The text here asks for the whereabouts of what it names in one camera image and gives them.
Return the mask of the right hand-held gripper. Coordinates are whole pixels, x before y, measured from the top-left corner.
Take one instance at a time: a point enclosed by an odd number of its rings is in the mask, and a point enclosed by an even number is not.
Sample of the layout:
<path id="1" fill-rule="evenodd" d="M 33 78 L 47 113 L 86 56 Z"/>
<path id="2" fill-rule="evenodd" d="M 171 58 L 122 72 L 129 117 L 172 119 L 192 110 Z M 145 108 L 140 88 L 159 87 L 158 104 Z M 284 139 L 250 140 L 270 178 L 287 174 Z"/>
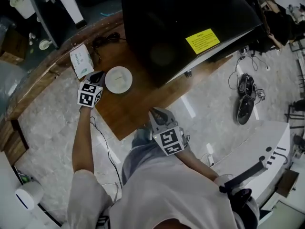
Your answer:
<path id="1" fill-rule="evenodd" d="M 167 109 L 153 107 L 148 115 L 152 126 L 152 138 L 161 150 L 167 156 L 183 151 L 183 131 L 173 113 Z"/>

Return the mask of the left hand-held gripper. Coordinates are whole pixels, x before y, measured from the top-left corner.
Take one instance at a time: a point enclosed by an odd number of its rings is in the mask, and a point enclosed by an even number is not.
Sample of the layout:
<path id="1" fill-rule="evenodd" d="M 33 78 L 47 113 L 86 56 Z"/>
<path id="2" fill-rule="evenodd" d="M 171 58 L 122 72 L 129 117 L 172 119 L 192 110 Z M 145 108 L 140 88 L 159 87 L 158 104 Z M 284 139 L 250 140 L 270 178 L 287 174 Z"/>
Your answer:
<path id="1" fill-rule="evenodd" d="M 77 104 L 93 108 L 101 99 L 104 79 L 104 71 L 95 71 L 86 75 L 80 83 Z"/>

